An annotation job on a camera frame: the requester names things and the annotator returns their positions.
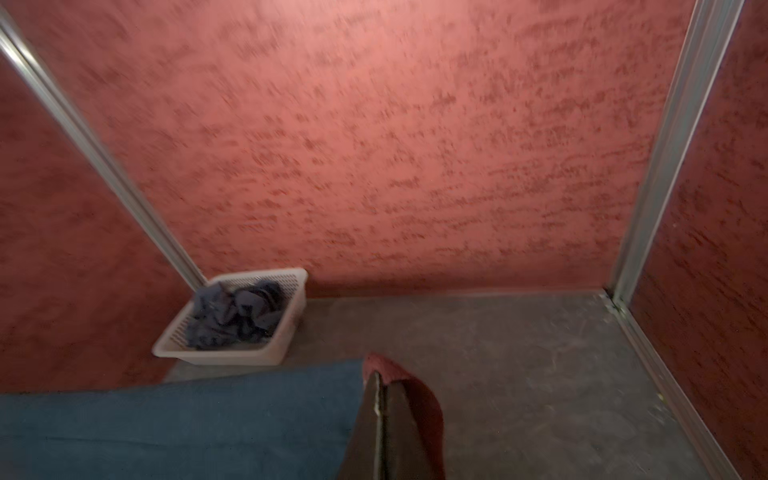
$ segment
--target silver metal trim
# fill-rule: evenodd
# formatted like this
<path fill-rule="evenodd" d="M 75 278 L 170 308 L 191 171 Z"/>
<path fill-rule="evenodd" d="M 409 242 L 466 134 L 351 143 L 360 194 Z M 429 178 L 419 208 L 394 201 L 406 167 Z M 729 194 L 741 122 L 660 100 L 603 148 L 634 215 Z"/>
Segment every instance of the silver metal trim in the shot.
<path fill-rule="evenodd" d="M 72 102 L 67 99 L 3 7 L 0 7 L 0 48 L 24 82 L 118 196 L 120 202 L 131 212 L 134 219 L 184 281 L 193 290 L 203 286 L 206 278 L 200 269 L 171 235 L 144 195 L 131 183 Z"/>
<path fill-rule="evenodd" d="M 702 463 L 713 480 L 740 480 L 741 477 L 728 459 L 720 444 L 707 428 L 696 408 L 683 392 L 667 365 L 659 356 L 654 346 L 640 325 L 632 316 L 627 306 L 621 301 L 614 301 L 614 315 L 619 326 L 629 339 L 637 356 L 640 357 L 648 375 L 664 396 L 664 401 L 672 410 L 680 426 L 701 457 Z"/>
<path fill-rule="evenodd" d="M 626 304 L 653 244 L 743 0 L 698 0 L 664 105 L 648 172 L 614 265 L 608 291 Z"/>

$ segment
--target concrete floor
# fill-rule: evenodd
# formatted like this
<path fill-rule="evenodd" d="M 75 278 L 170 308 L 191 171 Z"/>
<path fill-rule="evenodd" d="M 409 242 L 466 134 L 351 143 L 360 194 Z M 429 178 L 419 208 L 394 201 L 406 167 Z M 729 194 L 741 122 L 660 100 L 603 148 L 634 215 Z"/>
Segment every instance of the concrete floor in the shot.
<path fill-rule="evenodd" d="M 310 300 L 284 365 L 371 351 L 437 395 L 449 479 L 709 478 L 599 293 Z"/>

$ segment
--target laundry basket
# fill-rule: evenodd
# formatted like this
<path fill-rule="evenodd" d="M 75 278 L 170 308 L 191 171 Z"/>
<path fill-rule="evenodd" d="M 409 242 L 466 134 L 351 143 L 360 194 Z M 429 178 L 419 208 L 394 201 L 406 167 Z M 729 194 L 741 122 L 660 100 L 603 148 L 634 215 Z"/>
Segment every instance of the laundry basket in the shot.
<path fill-rule="evenodd" d="M 257 270 L 253 272 L 228 273 L 208 281 L 208 285 L 221 282 L 228 290 L 252 285 L 259 280 L 274 280 L 280 284 L 286 297 L 286 309 L 277 329 L 267 343 L 237 344 L 235 347 L 219 350 L 195 350 L 187 346 L 184 332 L 190 322 L 192 302 L 188 302 L 154 343 L 155 356 L 181 359 L 195 365 L 279 365 L 288 351 L 288 345 L 299 325 L 306 306 L 307 273 L 303 268 L 281 270 Z"/>

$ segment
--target pile of laundry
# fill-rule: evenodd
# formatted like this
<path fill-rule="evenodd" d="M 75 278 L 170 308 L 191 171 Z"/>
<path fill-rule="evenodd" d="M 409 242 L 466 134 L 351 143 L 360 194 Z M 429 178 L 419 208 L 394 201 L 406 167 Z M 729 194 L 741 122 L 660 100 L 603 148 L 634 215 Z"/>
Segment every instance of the pile of laundry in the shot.
<path fill-rule="evenodd" d="M 194 294 L 187 345 L 210 350 L 268 340 L 283 316 L 283 302 L 283 291 L 274 280 L 231 292 L 221 283 L 204 286 Z"/>

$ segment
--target pink textured wall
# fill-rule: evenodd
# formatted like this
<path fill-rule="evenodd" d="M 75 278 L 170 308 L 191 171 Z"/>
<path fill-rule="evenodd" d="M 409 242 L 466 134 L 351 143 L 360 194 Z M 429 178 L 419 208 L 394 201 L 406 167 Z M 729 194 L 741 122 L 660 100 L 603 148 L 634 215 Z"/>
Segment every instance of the pink textured wall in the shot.
<path fill-rule="evenodd" d="M 631 309 L 742 478 L 768 478 L 768 4 L 748 1 Z"/>
<path fill-rule="evenodd" d="M 607 280 L 694 0 L 8 0 L 206 274 Z"/>
<path fill-rule="evenodd" d="M 0 392 L 157 382 L 189 289 L 0 59 Z"/>

